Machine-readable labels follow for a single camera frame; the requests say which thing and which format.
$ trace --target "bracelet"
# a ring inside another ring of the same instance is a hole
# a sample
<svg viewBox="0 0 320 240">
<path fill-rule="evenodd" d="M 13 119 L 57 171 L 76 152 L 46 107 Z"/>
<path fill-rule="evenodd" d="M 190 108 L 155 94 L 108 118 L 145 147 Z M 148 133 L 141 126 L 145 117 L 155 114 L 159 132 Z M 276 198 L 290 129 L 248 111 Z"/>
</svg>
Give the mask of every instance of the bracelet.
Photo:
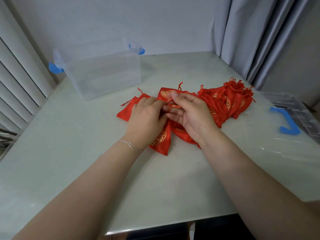
<svg viewBox="0 0 320 240">
<path fill-rule="evenodd" d="M 131 148 L 133 151 L 137 152 L 137 150 L 134 149 L 135 146 L 134 146 L 131 142 L 126 142 L 126 141 L 123 141 L 123 140 L 118 140 L 118 141 L 121 141 L 121 142 L 126 143 L 128 146 L 130 146 L 130 148 Z"/>
</svg>

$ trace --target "transparent bin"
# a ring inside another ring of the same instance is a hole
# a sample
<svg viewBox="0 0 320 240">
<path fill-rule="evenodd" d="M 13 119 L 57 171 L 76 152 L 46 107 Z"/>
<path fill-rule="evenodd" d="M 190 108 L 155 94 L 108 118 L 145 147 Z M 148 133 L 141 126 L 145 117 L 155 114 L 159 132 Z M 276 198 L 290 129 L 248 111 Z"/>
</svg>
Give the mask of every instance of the transparent bin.
<svg viewBox="0 0 320 240">
<path fill-rule="evenodd" d="M 261 93 L 269 101 L 255 103 L 248 117 L 247 137 L 252 147 L 282 158 L 320 163 L 320 125 L 304 104 L 288 93 Z M 282 113 L 270 107 L 286 110 L 300 133 L 281 132 L 280 126 L 290 129 L 290 125 Z"/>
<path fill-rule="evenodd" d="M 58 47 L 53 56 L 56 67 L 64 69 L 79 95 L 90 100 L 140 84 L 142 50 L 138 43 L 119 37 Z"/>
</svg>

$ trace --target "person's left hand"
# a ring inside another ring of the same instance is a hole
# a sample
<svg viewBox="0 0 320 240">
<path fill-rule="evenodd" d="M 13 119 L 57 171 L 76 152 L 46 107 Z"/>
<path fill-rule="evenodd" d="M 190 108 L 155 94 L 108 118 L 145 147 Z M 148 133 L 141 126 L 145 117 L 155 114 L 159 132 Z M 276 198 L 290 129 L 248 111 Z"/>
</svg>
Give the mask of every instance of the person's left hand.
<svg viewBox="0 0 320 240">
<path fill-rule="evenodd" d="M 128 128 L 123 141 L 132 143 L 140 150 L 144 150 L 161 133 L 167 121 L 167 115 L 159 118 L 160 110 L 166 102 L 154 97 L 143 97 L 132 107 Z"/>
</svg>

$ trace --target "forearm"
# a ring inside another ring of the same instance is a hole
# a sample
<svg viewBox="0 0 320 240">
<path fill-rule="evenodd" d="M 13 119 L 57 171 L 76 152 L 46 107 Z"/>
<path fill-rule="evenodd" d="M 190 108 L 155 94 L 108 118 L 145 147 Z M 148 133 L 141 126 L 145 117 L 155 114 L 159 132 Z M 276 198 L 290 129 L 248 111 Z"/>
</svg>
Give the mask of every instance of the forearm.
<svg viewBox="0 0 320 240">
<path fill-rule="evenodd" d="M 95 239 L 114 193 L 141 151 L 116 142 L 14 239 Z"/>
<path fill-rule="evenodd" d="M 320 221 L 317 216 L 224 133 L 208 133 L 200 146 L 256 238 L 319 237 Z"/>
</svg>

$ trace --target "white wall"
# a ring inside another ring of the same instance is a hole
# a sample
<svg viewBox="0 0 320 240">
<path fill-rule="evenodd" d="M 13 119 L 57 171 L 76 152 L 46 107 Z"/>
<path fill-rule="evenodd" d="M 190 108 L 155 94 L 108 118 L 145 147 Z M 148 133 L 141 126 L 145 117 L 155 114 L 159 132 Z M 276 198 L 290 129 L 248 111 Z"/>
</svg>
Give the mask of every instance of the white wall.
<svg viewBox="0 0 320 240">
<path fill-rule="evenodd" d="M 263 91 L 292 93 L 310 106 L 320 100 L 320 0 L 290 38 Z"/>
<path fill-rule="evenodd" d="M 216 0 L 9 0 L 46 60 L 57 44 L 128 36 L 146 54 L 212 50 Z"/>
</svg>

